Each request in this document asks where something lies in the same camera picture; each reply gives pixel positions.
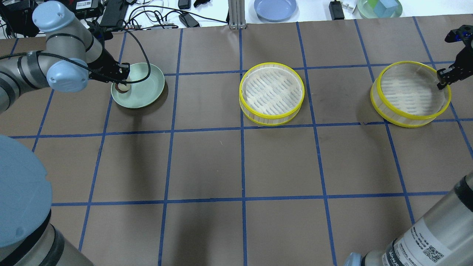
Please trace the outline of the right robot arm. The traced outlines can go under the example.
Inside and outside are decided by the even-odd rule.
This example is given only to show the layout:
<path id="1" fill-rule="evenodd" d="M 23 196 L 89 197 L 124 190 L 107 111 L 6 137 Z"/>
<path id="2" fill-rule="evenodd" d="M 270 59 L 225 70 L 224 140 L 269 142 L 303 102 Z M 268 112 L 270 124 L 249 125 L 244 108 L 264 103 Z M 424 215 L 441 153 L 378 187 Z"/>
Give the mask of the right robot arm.
<path id="1" fill-rule="evenodd" d="M 404 128 L 425 126 L 448 108 L 450 85 L 472 76 L 472 26 L 451 30 L 445 42 L 464 48 L 448 68 L 411 61 L 387 66 L 375 79 L 370 100 L 385 120 Z M 473 242 L 472 173 L 461 177 L 404 234 L 384 250 L 353 252 L 345 266 L 471 266 Z"/>

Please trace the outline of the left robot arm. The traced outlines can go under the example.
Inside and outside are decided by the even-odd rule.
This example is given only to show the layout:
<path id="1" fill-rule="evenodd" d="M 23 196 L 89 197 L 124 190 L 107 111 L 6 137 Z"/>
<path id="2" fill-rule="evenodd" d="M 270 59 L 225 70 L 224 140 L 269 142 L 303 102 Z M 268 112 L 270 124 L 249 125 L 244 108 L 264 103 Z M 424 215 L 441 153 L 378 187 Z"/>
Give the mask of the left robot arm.
<path id="1" fill-rule="evenodd" d="M 46 34 L 46 50 L 1 57 L 2 112 L 27 92 L 79 92 L 90 79 L 129 81 L 130 64 L 116 61 L 61 2 L 39 5 L 32 20 Z M 1 136 L 1 265 L 93 265 L 51 224 L 52 185 L 46 176 L 31 149 Z"/>

